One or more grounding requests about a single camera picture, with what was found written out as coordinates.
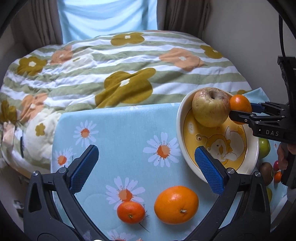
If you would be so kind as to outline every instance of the navel orange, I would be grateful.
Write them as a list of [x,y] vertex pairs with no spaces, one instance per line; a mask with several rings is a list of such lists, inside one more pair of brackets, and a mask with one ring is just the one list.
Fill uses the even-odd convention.
[[180,224],[190,220],[197,212],[198,197],[184,186],[165,189],[155,200],[154,212],[166,224]]
[[145,217],[145,209],[138,202],[123,202],[117,208],[117,216],[125,223],[139,223]]
[[[234,95],[229,100],[230,110],[237,110],[243,112],[252,112],[252,106],[250,101],[243,95]],[[238,125],[242,125],[244,123],[236,122],[234,123]]]

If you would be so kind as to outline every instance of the light blue tablecloth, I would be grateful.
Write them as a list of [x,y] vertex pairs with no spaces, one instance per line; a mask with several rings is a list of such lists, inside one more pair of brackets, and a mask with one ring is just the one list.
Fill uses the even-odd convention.
[[[268,101],[262,89],[245,94],[251,102]],[[205,217],[217,199],[207,183],[188,167],[176,139],[176,116],[179,103],[136,107],[106,108],[65,113],[54,137],[52,172],[79,157],[89,144],[99,148],[100,156],[82,191],[75,196],[86,214],[111,240],[169,241],[183,240]],[[167,144],[170,154],[159,160],[157,149]],[[276,160],[275,144],[270,141],[270,154],[264,159]],[[187,223],[166,225],[154,213],[154,201],[164,189],[183,185],[199,197],[199,209]],[[269,186],[273,192],[271,210],[287,193],[282,185]],[[236,210],[238,194],[222,226],[228,224]],[[63,221],[71,226],[54,195]],[[145,204],[149,217],[139,224],[128,225],[116,213],[121,200]]]

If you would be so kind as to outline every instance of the white daisy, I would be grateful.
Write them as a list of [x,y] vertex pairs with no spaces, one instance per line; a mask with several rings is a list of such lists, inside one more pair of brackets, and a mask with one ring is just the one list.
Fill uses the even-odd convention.
[[66,150],[64,149],[62,152],[55,150],[53,153],[54,161],[56,161],[62,167],[68,167],[70,163],[73,161],[73,156],[76,153],[72,152],[72,147]]
[[130,109],[130,110],[138,110],[139,107],[142,107],[142,106],[141,106],[141,105],[130,106],[129,109]]
[[154,140],[150,139],[147,143],[151,147],[145,147],[143,149],[144,153],[153,153],[151,157],[148,158],[148,162],[154,161],[154,166],[157,166],[160,162],[160,166],[163,167],[164,163],[167,167],[170,167],[170,160],[172,162],[178,163],[179,160],[174,156],[181,156],[181,150],[177,148],[179,144],[177,143],[177,138],[173,138],[170,142],[167,142],[168,134],[162,132],[160,134],[161,142],[157,136],[154,136]]
[[122,202],[131,200],[135,202],[144,202],[144,200],[141,197],[138,197],[137,194],[145,192],[145,189],[143,187],[134,189],[134,187],[138,184],[138,181],[129,181],[129,178],[127,177],[123,186],[121,178],[117,177],[114,178],[114,182],[117,186],[117,189],[109,185],[106,186],[107,190],[109,191],[106,192],[106,194],[109,196],[106,198],[109,201],[109,204],[114,204],[117,202],[114,206],[114,210],[117,210],[118,206]]
[[180,103],[171,103],[171,106],[179,106]]
[[80,126],[77,126],[74,132],[77,135],[74,135],[74,138],[78,138],[76,141],[75,145],[79,144],[81,142],[81,147],[83,144],[85,144],[85,148],[89,146],[89,142],[96,142],[96,138],[94,138],[92,135],[97,134],[99,131],[92,131],[93,128],[95,128],[96,124],[93,124],[92,121],[88,123],[86,120],[85,123],[83,124],[82,122],[80,123]]
[[274,149],[277,152],[280,142],[274,142]]
[[191,227],[190,227],[190,231],[186,231],[185,232],[185,237],[183,238],[183,239],[186,239],[193,231],[194,231],[194,229],[196,228],[196,226],[194,226],[194,225],[191,225]]
[[107,235],[111,240],[117,240],[117,241],[128,241],[135,237],[134,234],[127,234],[127,233],[118,234],[116,230],[113,230],[113,232],[112,231],[107,232]]

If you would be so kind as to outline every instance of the green apple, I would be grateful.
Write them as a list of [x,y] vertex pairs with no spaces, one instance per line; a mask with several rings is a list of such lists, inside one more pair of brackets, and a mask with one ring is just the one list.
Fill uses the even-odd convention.
[[270,152],[269,140],[259,138],[259,158],[264,158]]

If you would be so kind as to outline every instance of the cartoon duck print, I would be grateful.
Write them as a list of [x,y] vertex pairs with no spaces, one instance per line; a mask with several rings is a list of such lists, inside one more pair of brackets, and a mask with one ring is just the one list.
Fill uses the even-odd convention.
[[197,141],[205,138],[205,148],[212,155],[218,159],[223,165],[229,160],[236,161],[247,147],[244,145],[242,139],[243,130],[238,126],[237,131],[230,130],[229,126],[226,128],[224,135],[214,134],[211,137],[202,136],[197,134],[195,136]]

